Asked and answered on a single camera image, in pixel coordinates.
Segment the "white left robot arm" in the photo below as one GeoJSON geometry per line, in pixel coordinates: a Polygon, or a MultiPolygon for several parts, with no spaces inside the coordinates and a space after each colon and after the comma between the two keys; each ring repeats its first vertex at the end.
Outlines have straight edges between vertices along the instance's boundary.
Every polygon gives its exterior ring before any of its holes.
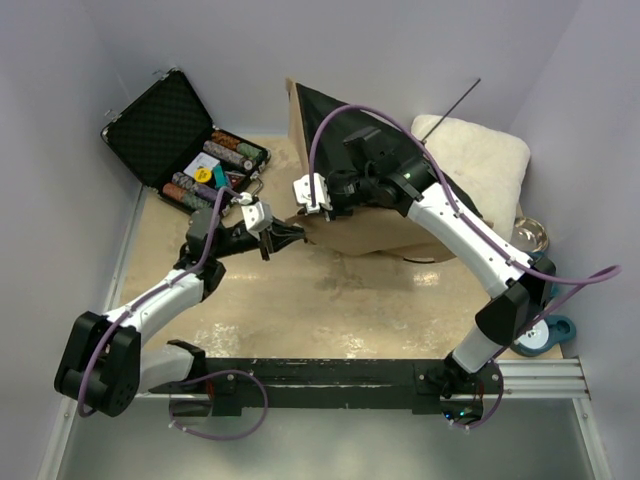
{"type": "Polygon", "coordinates": [[[120,415],[134,396],[167,383],[185,392],[207,380],[205,354],[182,341],[143,353],[143,346],[182,312],[206,300],[221,283],[221,260],[252,250],[263,260],[305,239],[304,230],[271,215],[258,202],[243,218],[222,225],[210,208],[194,212],[186,241],[172,270],[133,301],[104,314],[87,311],[74,322],[54,378],[55,390],[78,403],[88,416],[120,415]]]}

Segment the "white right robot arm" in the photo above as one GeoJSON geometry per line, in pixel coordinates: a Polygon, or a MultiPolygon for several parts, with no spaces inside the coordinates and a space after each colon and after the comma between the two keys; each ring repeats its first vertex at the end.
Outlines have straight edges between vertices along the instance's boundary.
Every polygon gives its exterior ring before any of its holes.
{"type": "Polygon", "coordinates": [[[489,295],[473,328],[430,379],[446,397],[469,392],[480,382],[480,370],[549,304],[554,263],[518,250],[464,209],[417,148],[375,127],[347,136],[343,145],[357,173],[342,189],[349,202],[395,210],[422,227],[463,261],[489,295]]]}

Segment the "beige fabric pet tent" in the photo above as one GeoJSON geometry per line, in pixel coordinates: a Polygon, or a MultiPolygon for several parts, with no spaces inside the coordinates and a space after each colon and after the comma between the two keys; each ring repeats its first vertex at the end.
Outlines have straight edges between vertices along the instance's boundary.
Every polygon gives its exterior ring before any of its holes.
{"type": "Polygon", "coordinates": [[[404,132],[361,109],[287,80],[289,138],[304,173],[326,182],[331,208],[301,220],[310,240],[352,256],[384,252],[415,263],[444,262],[453,253],[432,233],[395,211],[399,196],[386,175],[425,169],[437,176],[404,132]]]}

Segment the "black tent pole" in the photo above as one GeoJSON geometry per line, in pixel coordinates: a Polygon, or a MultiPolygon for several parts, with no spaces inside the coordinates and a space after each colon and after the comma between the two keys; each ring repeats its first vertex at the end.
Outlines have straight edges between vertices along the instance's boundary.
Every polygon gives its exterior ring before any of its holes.
{"type": "Polygon", "coordinates": [[[464,102],[464,100],[481,84],[482,78],[478,77],[475,81],[466,89],[466,91],[448,108],[448,110],[437,120],[426,134],[421,138],[421,143],[426,145],[429,137],[441,126],[441,124],[450,117],[450,115],[464,102]]]}

